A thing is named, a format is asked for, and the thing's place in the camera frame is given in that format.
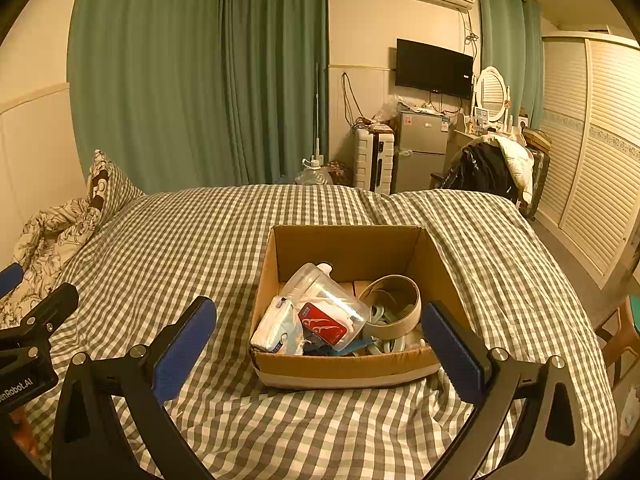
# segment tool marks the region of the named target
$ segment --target plastic bag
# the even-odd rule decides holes
[[[398,115],[398,107],[401,107],[403,110],[408,110],[409,106],[410,104],[404,102],[404,99],[398,94],[389,95],[386,97],[380,109],[372,117],[372,120],[384,123]]]
[[[320,166],[319,160],[306,159],[302,161],[305,169],[301,171],[295,178],[295,183],[299,186],[323,186],[326,184],[333,185],[334,181],[326,166]]]
[[[251,338],[251,346],[272,354],[302,355],[305,340],[298,311],[287,298],[276,296]]]

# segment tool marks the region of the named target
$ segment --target green curtain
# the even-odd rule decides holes
[[[82,167],[146,192],[277,182],[327,148],[326,0],[76,0],[67,76]]]
[[[495,66],[511,88],[511,114],[523,107],[533,128],[540,127],[544,59],[540,6],[536,0],[480,0],[482,68]]]

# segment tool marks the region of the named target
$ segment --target sliding wardrobe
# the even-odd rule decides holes
[[[640,208],[640,49],[580,32],[543,44],[551,164],[538,219],[602,288]]]

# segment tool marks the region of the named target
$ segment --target plastic container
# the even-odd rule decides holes
[[[314,264],[300,267],[280,294],[296,305],[302,326],[335,350],[344,349],[370,317],[368,306],[347,294]]]
[[[302,164],[305,169],[295,179],[299,186],[323,186],[334,183],[328,168],[321,166],[319,160],[314,159],[309,162],[305,158],[302,160]]]

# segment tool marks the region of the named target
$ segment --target refrigerator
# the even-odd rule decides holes
[[[429,189],[431,173],[442,173],[444,168],[449,121],[401,112],[397,130],[392,192]]]

